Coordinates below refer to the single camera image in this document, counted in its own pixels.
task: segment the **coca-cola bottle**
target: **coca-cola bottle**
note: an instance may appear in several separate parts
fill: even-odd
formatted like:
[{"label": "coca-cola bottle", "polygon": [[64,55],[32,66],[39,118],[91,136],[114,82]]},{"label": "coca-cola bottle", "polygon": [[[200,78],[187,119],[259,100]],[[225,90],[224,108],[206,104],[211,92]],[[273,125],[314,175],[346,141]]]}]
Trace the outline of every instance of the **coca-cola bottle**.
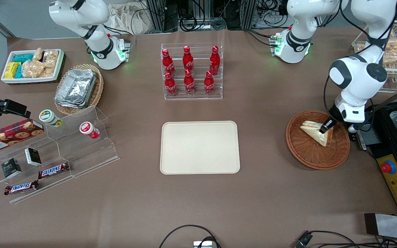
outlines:
[{"label": "coca-cola bottle", "polygon": [[218,54],[218,47],[215,45],[212,47],[211,58],[209,58],[209,69],[212,75],[218,74],[218,69],[220,68],[220,55]]},{"label": "coca-cola bottle", "polygon": [[185,78],[183,79],[183,82],[185,83],[186,94],[189,96],[195,94],[194,78],[192,78],[191,70],[185,70]]},{"label": "coca-cola bottle", "polygon": [[165,72],[165,88],[170,96],[176,96],[179,93],[170,72]]},{"label": "coca-cola bottle", "polygon": [[212,96],[214,94],[214,79],[212,78],[212,72],[207,71],[205,77],[205,94],[206,96]]},{"label": "coca-cola bottle", "polygon": [[194,75],[194,58],[191,55],[191,49],[187,45],[183,47],[183,67],[185,70],[190,70],[191,75]]},{"label": "coca-cola bottle", "polygon": [[170,72],[171,76],[175,76],[175,68],[174,68],[174,62],[172,61],[172,58],[170,56],[170,52],[168,52],[168,49],[163,49],[162,50],[162,55],[163,55],[163,68],[165,69],[165,72]]}]

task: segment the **teal package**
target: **teal package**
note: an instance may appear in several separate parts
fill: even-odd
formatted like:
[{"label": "teal package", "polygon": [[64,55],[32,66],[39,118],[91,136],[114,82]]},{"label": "teal package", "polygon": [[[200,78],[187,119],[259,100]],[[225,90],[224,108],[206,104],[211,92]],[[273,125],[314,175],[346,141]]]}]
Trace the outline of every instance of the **teal package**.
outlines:
[{"label": "teal package", "polygon": [[13,62],[21,62],[24,63],[25,61],[31,60],[33,58],[33,54],[20,54],[15,55],[13,58]]},{"label": "teal package", "polygon": [[18,66],[18,69],[16,69],[16,74],[14,75],[14,78],[16,79],[22,78],[22,65]]}]

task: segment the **wicker basket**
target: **wicker basket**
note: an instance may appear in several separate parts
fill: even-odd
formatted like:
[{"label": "wicker basket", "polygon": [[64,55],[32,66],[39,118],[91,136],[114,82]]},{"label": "wicker basket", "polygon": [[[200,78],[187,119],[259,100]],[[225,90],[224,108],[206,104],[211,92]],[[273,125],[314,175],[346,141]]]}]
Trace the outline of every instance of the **wicker basket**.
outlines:
[{"label": "wicker basket", "polygon": [[334,127],[332,141],[324,147],[304,132],[304,121],[324,123],[329,115],[318,110],[303,111],[294,116],[286,128],[286,142],[292,154],[304,165],[314,169],[333,169],[347,159],[350,152],[348,133],[341,124]]},{"label": "wicker basket", "polygon": [[[99,103],[99,100],[101,100],[101,94],[102,94],[102,91],[104,90],[104,79],[102,78],[101,72],[99,71],[99,69],[97,69],[95,66],[92,66],[91,64],[77,65],[77,66],[73,67],[72,69],[82,69],[82,70],[90,69],[98,74],[98,77],[96,78],[96,81],[95,81],[93,91],[91,92],[90,101],[88,102],[87,108],[90,106],[96,106]],[[58,88],[56,89],[56,92],[58,92],[60,86],[62,85],[63,79],[65,78],[65,76],[67,75],[67,73],[69,71],[70,70],[65,72],[65,74],[61,78]],[[70,115],[70,114],[78,112],[79,110],[82,110],[82,108],[64,107],[64,106],[57,104],[56,102],[55,102],[55,105],[56,105],[56,108],[59,110],[59,112],[67,114],[67,115]]]}]

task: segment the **red button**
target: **red button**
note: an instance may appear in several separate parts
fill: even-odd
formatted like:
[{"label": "red button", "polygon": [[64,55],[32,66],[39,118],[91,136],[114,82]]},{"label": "red button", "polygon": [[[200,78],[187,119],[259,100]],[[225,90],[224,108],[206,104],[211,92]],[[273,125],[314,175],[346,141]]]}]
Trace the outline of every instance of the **red button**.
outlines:
[{"label": "red button", "polygon": [[384,163],[381,164],[381,170],[383,172],[385,172],[385,173],[390,173],[392,168],[391,168],[391,165],[389,163],[384,162]]}]

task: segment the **white tray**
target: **white tray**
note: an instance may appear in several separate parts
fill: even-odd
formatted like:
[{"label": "white tray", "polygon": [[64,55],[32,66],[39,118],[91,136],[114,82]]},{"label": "white tray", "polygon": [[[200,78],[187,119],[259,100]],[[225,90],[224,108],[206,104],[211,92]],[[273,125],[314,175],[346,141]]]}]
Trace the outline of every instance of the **white tray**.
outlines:
[{"label": "white tray", "polygon": [[163,174],[222,174],[240,170],[233,121],[167,122],[162,127]]},{"label": "white tray", "polygon": [[31,84],[31,83],[42,83],[42,82],[49,82],[49,81],[54,81],[57,80],[59,71],[62,65],[62,60],[64,56],[64,52],[61,49],[46,49],[46,50],[55,50],[59,52],[58,55],[58,60],[56,62],[55,66],[55,71],[53,72],[53,76],[51,77],[37,77],[34,79],[5,79],[4,74],[5,71],[7,70],[7,66],[9,62],[13,62],[13,58],[15,55],[21,55],[21,54],[34,54],[35,50],[24,50],[24,51],[14,51],[10,52],[8,55],[8,59],[6,61],[6,64],[4,66],[3,74],[1,75],[1,81],[3,81],[6,84]]}]

